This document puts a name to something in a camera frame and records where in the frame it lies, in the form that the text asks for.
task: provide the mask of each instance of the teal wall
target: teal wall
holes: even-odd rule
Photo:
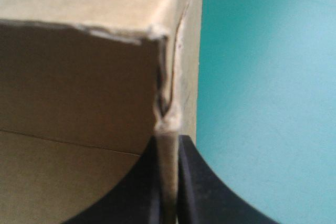
[[[204,0],[199,75],[219,177],[281,223],[336,223],[336,0]]]

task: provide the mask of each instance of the cardboard box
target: cardboard box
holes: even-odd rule
[[[202,0],[0,0],[0,223],[60,223],[159,140],[174,216]]]

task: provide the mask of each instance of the cardboard edge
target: cardboard edge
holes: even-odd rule
[[[181,53],[183,47],[183,31],[185,29],[185,17],[192,0],[186,0],[174,35],[174,47],[172,53],[171,80],[163,79],[161,90],[157,93],[154,104],[156,125],[155,137],[158,139],[158,156],[162,185],[162,198],[164,208],[164,224],[172,224],[176,221],[176,199],[178,188],[178,139],[182,127],[181,109],[181,84],[182,75]],[[159,60],[167,63],[167,48],[161,49],[164,53],[159,55]],[[161,71],[169,71],[167,66]]]

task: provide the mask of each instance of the black plastic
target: black plastic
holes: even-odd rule
[[[276,224],[243,201],[209,168],[189,136],[180,136],[179,224]]]
[[[63,224],[158,224],[160,183],[156,140],[130,172],[110,192],[90,208]]]

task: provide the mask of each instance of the torn cardboard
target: torn cardboard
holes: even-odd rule
[[[39,154],[40,147],[49,142],[70,156],[75,145],[111,156],[115,156],[113,151],[121,152],[118,158],[122,160],[141,154],[155,134],[165,223],[173,223],[177,136],[195,136],[201,5],[202,0],[0,0],[2,160],[11,160],[15,149],[27,144],[27,157],[29,152]],[[20,141],[7,151],[8,141],[16,136]],[[53,147],[44,150],[50,166],[65,169]],[[93,159],[94,166],[99,166],[100,159]],[[127,172],[132,165],[119,159],[110,167],[107,181],[111,187],[120,179],[114,171]],[[34,160],[28,168],[30,176],[45,171],[45,164]],[[0,194],[1,204],[19,200],[20,184],[15,177],[26,174],[20,156],[10,163],[16,172],[8,173],[10,183],[1,188],[6,192]],[[77,190],[89,190],[81,186],[83,177],[59,176],[78,180]],[[32,193],[48,193],[34,179],[28,181]],[[64,186],[68,194],[75,190]],[[64,193],[58,187],[55,190]],[[76,210],[53,210],[57,217],[46,214],[39,200],[23,201],[16,209],[0,209],[0,221],[6,216],[8,223],[18,223],[17,218],[26,219],[25,223],[36,223],[39,218],[58,223],[82,210],[83,202],[94,202],[94,197],[87,201],[81,197],[86,196],[73,194],[71,198],[72,204],[78,203]],[[50,204],[62,208],[69,204],[69,197],[55,197]]]

